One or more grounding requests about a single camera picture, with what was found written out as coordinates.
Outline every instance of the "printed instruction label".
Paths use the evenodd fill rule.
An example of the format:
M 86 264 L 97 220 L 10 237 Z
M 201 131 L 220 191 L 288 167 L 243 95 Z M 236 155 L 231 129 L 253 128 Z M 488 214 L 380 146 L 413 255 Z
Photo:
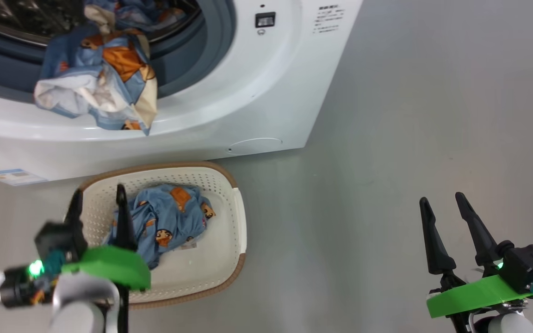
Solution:
M 9 185 L 26 185 L 48 181 L 22 169 L 0 170 L 0 181 Z
M 345 9 L 339 5 L 319 6 L 311 33 L 324 34 L 339 29 L 345 17 Z

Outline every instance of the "white plastic basket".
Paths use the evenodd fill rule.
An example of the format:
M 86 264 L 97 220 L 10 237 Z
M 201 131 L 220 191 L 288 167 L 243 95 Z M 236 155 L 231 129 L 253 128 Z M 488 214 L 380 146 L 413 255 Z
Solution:
M 133 291 L 132 308 L 190 301 L 226 289 L 242 270 L 246 253 L 246 215 L 242 195 L 231 175 L 217 164 L 191 162 L 144 165 L 103 173 L 83 183 L 83 235 L 89 246 L 101 245 L 116 210 L 116 187 L 127 197 L 160 184 L 193 185 L 211 202 L 216 216 L 192 249 L 165 253 L 152 270 L 152 288 Z

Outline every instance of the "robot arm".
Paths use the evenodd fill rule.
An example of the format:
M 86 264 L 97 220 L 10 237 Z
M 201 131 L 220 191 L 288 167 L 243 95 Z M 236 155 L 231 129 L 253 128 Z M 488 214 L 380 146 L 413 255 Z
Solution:
M 533 298 L 533 245 L 515 248 L 509 240 L 497 245 L 465 195 L 457 192 L 455 197 L 472 235 L 476 264 L 484 267 L 483 278 L 465 283 L 453 273 L 455 261 L 437 232 L 431 205 L 421 198 L 429 273 L 442 275 L 441 288 L 432 290 L 427 299 L 431 318 L 450 318 L 457 333 L 533 333 L 533 325 L 522 312 L 525 298 Z M 500 259 L 503 264 L 496 265 Z M 490 311 L 499 315 L 474 322 L 475 315 Z
M 0 272 L 6 308 L 52 303 L 51 333 L 127 333 L 129 290 L 150 289 L 151 274 L 137 251 L 124 186 L 117 187 L 117 235 L 112 245 L 88 248 L 82 192 L 63 223 L 47 222 L 34 242 L 39 260 Z

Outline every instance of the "front-loading washing machine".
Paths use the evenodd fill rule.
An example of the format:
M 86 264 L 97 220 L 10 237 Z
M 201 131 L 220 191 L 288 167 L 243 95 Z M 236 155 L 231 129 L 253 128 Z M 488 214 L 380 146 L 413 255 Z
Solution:
M 0 180 L 301 148 L 361 2 L 174 0 L 186 19 L 148 36 L 159 99 L 145 136 L 38 109 L 47 40 L 83 19 L 69 2 L 0 0 Z

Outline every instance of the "white washing machine body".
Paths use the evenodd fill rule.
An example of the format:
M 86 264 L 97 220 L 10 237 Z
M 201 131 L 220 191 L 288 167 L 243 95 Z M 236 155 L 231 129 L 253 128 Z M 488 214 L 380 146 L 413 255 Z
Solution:
M 211 160 L 301 148 L 334 75 L 362 0 L 234 0 L 236 29 L 202 80 L 158 100 L 149 136 L 109 131 L 0 97 L 0 175 L 68 179 L 175 160 Z M 256 14 L 275 25 L 256 28 Z

